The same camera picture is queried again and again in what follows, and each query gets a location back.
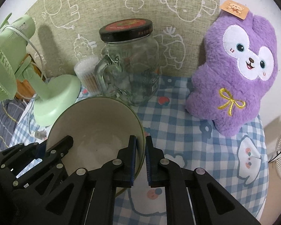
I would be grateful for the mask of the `blue floral bowl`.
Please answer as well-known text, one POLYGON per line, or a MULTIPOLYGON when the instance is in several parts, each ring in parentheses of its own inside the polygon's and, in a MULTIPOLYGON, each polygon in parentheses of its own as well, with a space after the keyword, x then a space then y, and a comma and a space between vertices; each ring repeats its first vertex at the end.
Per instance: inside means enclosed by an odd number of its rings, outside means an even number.
POLYGON ((121 101, 107 97, 80 100, 64 111, 53 124, 46 142, 51 152, 66 136, 73 145, 61 161, 68 175, 85 176, 116 159, 118 151, 136 136, 133 188, 139 187, 145 160, 145 131, 137 114, 121 101))

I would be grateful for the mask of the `blue checkered tablecloth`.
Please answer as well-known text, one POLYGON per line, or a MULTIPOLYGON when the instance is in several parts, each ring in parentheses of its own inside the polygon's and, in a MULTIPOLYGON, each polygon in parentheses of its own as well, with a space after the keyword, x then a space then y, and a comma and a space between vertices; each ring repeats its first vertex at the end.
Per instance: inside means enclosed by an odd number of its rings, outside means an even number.
MULTIPOLYGON (((157 94, 141 107, 134 107, 146 135, 164 156, 181 167, 204 168, 257 220, 268 194, 268 156, 260 116, 246 123, 233 137, 224 137, 214 123, 192 117, 185 100, 191 79, 160 76, 157 94)), ((36 124, 28 103, 16 125, 9 147, 42 142, 35 132, 49 135, 51 127, 36 124)), ((132 189, 115 200, 113 224, 166 224, 164 188, 149 188, 146 164, 132 189)))

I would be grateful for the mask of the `green desk fan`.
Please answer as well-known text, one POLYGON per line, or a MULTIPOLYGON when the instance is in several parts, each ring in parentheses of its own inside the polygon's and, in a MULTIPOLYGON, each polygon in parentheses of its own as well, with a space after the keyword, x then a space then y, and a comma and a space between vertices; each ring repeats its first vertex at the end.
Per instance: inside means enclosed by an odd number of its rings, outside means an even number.
POLYGON ((52 125, 75 103, 81 90, 80 80, 66 74, 45 83, 45 75, 36 73, 34 60, 27 52, 35 33, 35 23, 29 15, 12 24, 5 19, 0 30, 0 101, 12 100, 18 91, 17 82, 27 80, 37 94, 33 107, 36 123, 44 127, 52 125))

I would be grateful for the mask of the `plaid blue bedding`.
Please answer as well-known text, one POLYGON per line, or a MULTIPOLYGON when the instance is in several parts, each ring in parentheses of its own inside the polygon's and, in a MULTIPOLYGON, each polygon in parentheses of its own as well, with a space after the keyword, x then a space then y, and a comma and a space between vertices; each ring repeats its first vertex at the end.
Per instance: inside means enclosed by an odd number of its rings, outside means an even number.
POLYGON ((11 139, 27 102, 13 99, 0 102, 0 152, 9 148, 11 139))

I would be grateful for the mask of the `cotton swab container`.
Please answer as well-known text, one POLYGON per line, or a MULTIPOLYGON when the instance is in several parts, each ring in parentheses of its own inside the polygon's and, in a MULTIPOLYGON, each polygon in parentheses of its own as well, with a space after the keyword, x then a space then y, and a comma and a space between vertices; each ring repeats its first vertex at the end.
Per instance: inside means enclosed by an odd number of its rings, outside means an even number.
POLYGON ((84 57, 75 66, 74 71, 80 79, 81 84, 92 95, 99 95, 100 90, 96 80, 95 67, 99 63, 99 57, 90 55, 84 57))

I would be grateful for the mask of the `glass jar black lid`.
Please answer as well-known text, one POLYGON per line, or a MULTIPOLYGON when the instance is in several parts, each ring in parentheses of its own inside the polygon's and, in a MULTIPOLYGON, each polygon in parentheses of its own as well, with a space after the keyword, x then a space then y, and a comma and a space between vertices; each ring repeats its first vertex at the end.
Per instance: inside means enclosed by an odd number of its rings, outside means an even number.
POLYGON ((153 23, 134 18, 103 26, 99 36, 105 53, 95 67, 102 95, 140 106, 158 90, 159 45, 153 23))

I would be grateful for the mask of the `purple plush bunny toy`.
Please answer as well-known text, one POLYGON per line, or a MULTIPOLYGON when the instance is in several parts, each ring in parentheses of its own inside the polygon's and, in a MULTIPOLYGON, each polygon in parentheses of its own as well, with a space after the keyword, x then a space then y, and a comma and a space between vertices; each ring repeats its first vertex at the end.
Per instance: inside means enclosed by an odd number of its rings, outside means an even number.
POLYGON ((278 72, 277 37, 264 17, 227 0, 205 37, 205 63, 191 77, 186 110, 226 137, 256 118, 278 72))

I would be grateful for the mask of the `green cartoon fabric hanging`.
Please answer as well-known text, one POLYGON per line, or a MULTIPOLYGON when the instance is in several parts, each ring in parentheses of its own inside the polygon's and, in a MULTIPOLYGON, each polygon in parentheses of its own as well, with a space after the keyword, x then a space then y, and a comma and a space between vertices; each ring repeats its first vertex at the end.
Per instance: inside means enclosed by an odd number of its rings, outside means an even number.
POLYGON ((27 14, 35 34, 27 50, 47 76, 72 74, 89 55, 103 55, 99 30, 151 20, 165 75, 189 77, 204 62, 203 36, 219 14, 220 0, 38 0, 27 14))

